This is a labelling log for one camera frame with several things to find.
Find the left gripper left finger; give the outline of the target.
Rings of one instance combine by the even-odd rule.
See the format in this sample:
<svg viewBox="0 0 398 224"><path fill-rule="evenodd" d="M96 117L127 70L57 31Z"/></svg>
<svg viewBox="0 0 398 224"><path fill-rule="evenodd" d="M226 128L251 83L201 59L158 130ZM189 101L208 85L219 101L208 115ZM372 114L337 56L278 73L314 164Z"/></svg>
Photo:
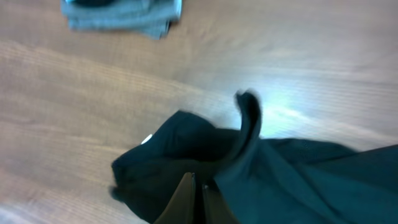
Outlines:
<svg viewBox="0 0 398 224"><path fill-rule="evenodd" d="M185 173L154 224L192 224L196 196L195 174Z"/></svg>

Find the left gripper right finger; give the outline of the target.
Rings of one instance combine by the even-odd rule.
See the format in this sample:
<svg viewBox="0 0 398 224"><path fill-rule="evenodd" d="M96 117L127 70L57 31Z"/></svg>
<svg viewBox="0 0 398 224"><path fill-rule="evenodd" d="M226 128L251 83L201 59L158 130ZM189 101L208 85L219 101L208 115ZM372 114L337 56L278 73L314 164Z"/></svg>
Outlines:
<svg viewBox="0 0 398 224"><path fill-rule="evenodd" d="M202 186L206 224L239 224L217 186Z"/></svg>

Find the black t-shirt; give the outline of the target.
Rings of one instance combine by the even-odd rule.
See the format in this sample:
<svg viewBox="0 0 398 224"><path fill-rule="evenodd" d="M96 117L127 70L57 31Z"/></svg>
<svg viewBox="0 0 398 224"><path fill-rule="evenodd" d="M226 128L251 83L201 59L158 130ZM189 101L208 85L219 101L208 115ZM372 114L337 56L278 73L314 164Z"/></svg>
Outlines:
<svg viewBox="0 0 398 224"><path fill-rule="evenodd" d="M114 199L154 223L185 173L195 174L194 216L205 221L202 186L217 186L239 223L396 223L397 146L356 152L308 139L263 139L251 92L238 93L239 129L186 111L112 163Z"/></svg>

